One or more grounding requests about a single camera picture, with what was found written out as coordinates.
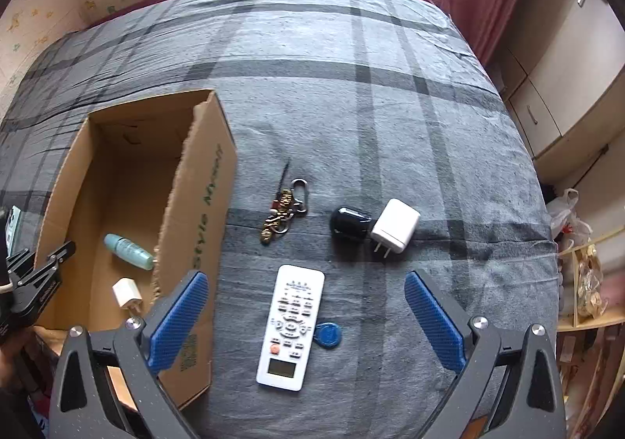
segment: cardboard box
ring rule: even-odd
[[[129,313],[112,286],[135,280],[145,314],[192,268],[209,279],[209,301],[172,368],[159,376],[182,406],[211,382],[213,311],[236,149],[213,91],[189,91],[92,112],[80,128],[52,190],[36,267],[71,239],[76,254],[61,265],[62,285],[39,324],[92,332],[118,328]],[[128,237],[154,251],[154,270],[109,252],[104,235]],[[120,400],[133,407],[118,372]]]

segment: blue key fob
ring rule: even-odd
[[[320,323],[314,329],[312,339],[321,347],[333,349],[341,343],[341,327],[336,323]]]

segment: hand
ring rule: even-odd
[[[13,359],[22,347],[32,338],[34,333],[30,328],[20,330],[9,337],[0,346],[0,388],[8,386],[14,374]]]

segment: plaid bedsheet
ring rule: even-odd
[[[87,113],[192,88],[217,90],[239,153],[213,382],[188,412],[203,437],[413,437],[453,378],[403,297],[417,265],[470,313],[538,321],[554,338],[554,244],[532,163],[467,43],[420,0],[169,0],[62,38],[0,130],[0,202],[25,211],[18,246],[35,246]],[[309,214],[261,246],[288,158]],[[335,207],[378,215],[393,197],[422,214],[403,254],[332,242]],[[298,393],[255,382],[285,263],[326,274],[320,319],[343,327],[339,348],[312,350]]]

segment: light blue bottle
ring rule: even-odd
[[[104,245],[127,263],[148,271],[154,268],[154,256],[127,238],[109,233],[104,237]]]

